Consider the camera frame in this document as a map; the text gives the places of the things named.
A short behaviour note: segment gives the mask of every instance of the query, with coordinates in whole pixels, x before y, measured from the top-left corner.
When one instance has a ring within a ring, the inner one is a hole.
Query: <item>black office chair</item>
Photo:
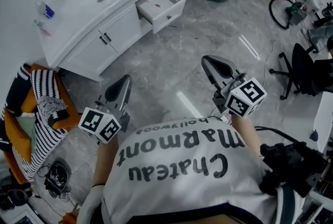
[[[285,53],[280,53],[279,57],[284,58],[288,72],[274,69],[270,69],[269,72],[289,78],[286,95],[281,95],[281,100],[288,98],[292,84],[296,87],[294,93],[315,96],[322,91],[333,92],[333,59],[317,60],[313,63],[308,52],[298,43],[292,52],[292,66]]]

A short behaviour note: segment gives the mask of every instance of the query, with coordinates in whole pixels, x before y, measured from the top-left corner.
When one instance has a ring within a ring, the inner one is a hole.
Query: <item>cabinet door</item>
[[[118,54],[122,54],[142,36],[135,5],[130,6],[99,29]]]
[[[118,57],[117,52],[98,31],[92,31],[83,38],[70,55],[68,63],[95,74],[100,74]]]

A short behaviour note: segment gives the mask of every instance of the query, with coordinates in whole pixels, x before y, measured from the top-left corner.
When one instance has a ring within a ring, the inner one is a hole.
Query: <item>chair base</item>
[[[288,68],[288,72],[285,72],[285,71],[276,71],[273,68],[271,68],[269,70],[269,73],[270,74],[278,74],[278,75],[282,75],[282,76],[285,76],[285,77],[289,78],[286,94],[280,96],[280,100],[285,100],[289,96],[289,93],[290,93],[290,90],[291,90],[291,86],[294,83],[294,79],[293,79],[292,67],[291,67],[291,65],[290,65],[290,63],[289,63],[289,61],[288,61],[288,59],[286,57],[286,54],[284,52],[280,53],[279,54],[279,58],[283,58],[285,60],[287,68]],[[296,93],[300,93],[301,91],[298,88],[298,86],[295,83],[294,83],[294,85],[296,87],[296,91],[294,91],[294,93],[295,94]]]

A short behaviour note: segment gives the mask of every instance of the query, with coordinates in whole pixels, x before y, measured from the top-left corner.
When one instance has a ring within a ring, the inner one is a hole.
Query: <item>bathroom vanity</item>
[[[52,36],[38,30],[50,67],[92,80],[149,31],[182,14],[186,0],[53,0]]]

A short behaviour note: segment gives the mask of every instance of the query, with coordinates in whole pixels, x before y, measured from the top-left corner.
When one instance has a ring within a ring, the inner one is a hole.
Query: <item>green cloth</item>
[[[20,125],[21,129],[30,138],[31,154],[35,153],[36,149],[35,113],[22,113],[20,117],[15,117],[15,118],[17,120],[17,123]]]

